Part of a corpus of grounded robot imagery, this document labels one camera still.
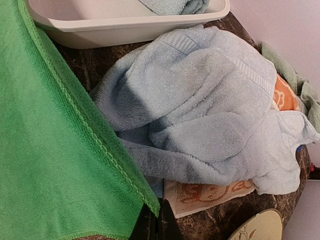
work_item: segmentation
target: round plate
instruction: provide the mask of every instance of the round plate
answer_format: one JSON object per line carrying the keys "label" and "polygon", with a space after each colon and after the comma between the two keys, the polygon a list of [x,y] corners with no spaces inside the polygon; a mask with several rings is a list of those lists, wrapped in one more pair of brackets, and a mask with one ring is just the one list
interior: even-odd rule
{"label": "round plate", "polygon": [[258,213],[242,224],[228,240],[281,240],[283,223],[276,209]]}

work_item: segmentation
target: folded towel in basin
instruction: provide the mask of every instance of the folded towel in basin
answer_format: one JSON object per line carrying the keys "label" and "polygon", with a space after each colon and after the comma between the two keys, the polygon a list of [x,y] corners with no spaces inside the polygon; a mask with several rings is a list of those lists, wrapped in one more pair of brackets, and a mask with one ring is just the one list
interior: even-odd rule
{"label": "folded towel in basin", "polygon": [[210,0],[139,0],[157,15],[203,14]]}

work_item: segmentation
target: blue item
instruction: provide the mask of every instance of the blue item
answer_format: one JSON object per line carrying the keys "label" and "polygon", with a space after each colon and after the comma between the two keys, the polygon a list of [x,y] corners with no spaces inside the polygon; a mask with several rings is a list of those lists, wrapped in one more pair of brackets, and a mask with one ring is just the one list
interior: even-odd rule
{"label": "blue item", "polygon": [[298,153],[300,153],[303,148],[304,148],[304,145],[300,145],[300,146],[296,149],[296,151],[297,151]]}
{"label": "blue item", "polygon": [[146,176],[145,180],[148,182],[155,196],[163,199],[165,195],[165,180],[153,176]]}
{"label": "blue item", "polygon": [[203,14],[210,0],[139,0],[157,15]]}
{"label": "blue item", "polygon": [[276,79],[248,43],[197,26],[127,54],[92,94],[145,176],[287,194],[297,147],[320,138],[302,113],[270,110]]}

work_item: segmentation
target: sage green towel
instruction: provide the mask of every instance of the sage green towel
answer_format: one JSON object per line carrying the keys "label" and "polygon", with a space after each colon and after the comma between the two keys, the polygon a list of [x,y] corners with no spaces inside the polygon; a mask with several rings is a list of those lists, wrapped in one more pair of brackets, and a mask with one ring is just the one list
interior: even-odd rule
{"label": "sage green towel", "polygon": [[26,2],[0,26],[0,239],[127,239],[157,198]]}
{"label": "sage green towel", "polygon": [[301,99],[305,105],[308,120],[320,133],[320,101],[316,90],[306,78],[297,74],[292,65],[281,58],[266,42],[262,42],[260,48],[262,56],[274,63],[277,72],[285,78],[294,93]]}

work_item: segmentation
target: white wall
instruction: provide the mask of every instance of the white wall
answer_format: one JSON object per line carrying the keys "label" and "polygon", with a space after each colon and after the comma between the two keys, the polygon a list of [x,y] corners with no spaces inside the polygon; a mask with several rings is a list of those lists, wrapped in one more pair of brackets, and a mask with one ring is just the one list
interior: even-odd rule
{"label": "white wall", "polygon": [[[320,93],[320,0],[231,0],[231,11],[254,41],[268,42]],[[308,149],[320,166],[320,143]]]}
{"label": "white wall", "polygon": [[320,239],[320,183],[309,181],[286,226],[282,240]]}

